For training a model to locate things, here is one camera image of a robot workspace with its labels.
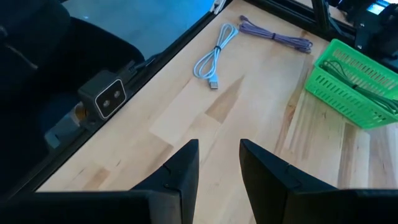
purple cable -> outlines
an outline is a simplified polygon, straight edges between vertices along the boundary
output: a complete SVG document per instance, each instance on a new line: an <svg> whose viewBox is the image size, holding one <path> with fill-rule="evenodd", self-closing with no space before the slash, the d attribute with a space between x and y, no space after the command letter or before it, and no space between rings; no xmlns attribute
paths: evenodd
<svg viewBox="0 0 398 224"><path fill-rule="evenodd" d="M288 37L285 35L269 32L266 29L254 25L252 22L249 21L249 19L246 16L240 16L239 18L242 21L242 23L239 25L239 31L245 34L251 34L266 39L275 40L276 42L291 46L294 49L304 53L311 52L312 42L307 39L299 37Z"/></svg>

